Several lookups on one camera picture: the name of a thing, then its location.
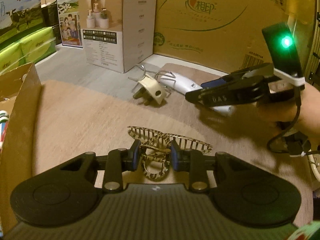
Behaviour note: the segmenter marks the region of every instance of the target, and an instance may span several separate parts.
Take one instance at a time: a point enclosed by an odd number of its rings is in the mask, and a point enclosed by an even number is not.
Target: barcode
[[[251,66],[260,65],[262,63],[263,63],[263,60],[246,54],[245,57],[244,57],[241,69],[244,69],[244,68],[247,68],[247,67],[251,67]]]

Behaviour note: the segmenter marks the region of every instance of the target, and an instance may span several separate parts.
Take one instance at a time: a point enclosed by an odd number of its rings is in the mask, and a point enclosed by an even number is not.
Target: open cardboard box
[[[6,234],[17,220],[10,195],[32,176],[33,132],[41,83],[33,63],[0,75],[0,110],[10,114],[0,153],[0,224]]]

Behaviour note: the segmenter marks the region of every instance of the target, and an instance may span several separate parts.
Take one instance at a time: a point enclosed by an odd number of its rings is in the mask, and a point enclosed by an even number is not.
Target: green tissue package
[[[0,51],[0,75],[25,64],[19,42]]]
[[[19,41],[26,63],[37,63],[56,52],[52,27],[42,28]]]

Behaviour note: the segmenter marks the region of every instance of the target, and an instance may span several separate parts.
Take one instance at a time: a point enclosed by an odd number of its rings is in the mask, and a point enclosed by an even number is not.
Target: white electric device
[[[193,91],[193,90],[199,90],[202,89],[201,86],[196,84],[191,79],[188,79],[187,77],[171,72],[175,77],[169,77],[169,76],[160,76],[157,80],[158,82],[171,87],[172,89],[176,90],[177,92],[181,93],[182,95],[185,95],[187,92]],[[231,115],[233,112],[232,106],[215,106],[211,107],[214,111],[222,114],[222,115]]]

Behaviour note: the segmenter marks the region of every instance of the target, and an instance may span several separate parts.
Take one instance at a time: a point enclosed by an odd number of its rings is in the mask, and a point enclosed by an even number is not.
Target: cardboard box
[[[44,27],[40,0],[0,0],[0,49]]]
[[[78,0],[58,0],[62,44],[82,48]]]
[[[56,51],[52,27],[38,30],[19,41],[26,62],[37,63]]]
[[[0,75],[26,63],[19,42],[0,51]]]
[[[227,73],[271,62],[261,30],[286,0],[157,0],[154,53]]]
[[[33,131],[40,91],[33,63],[0,76],[0,109],[10,114],[0,154],[0,224],[4,234],[17,223],[10,206],[11,192],[32,176]]]
[[[79,0],[89,63],[127,72],[152,54],[156,0]]]

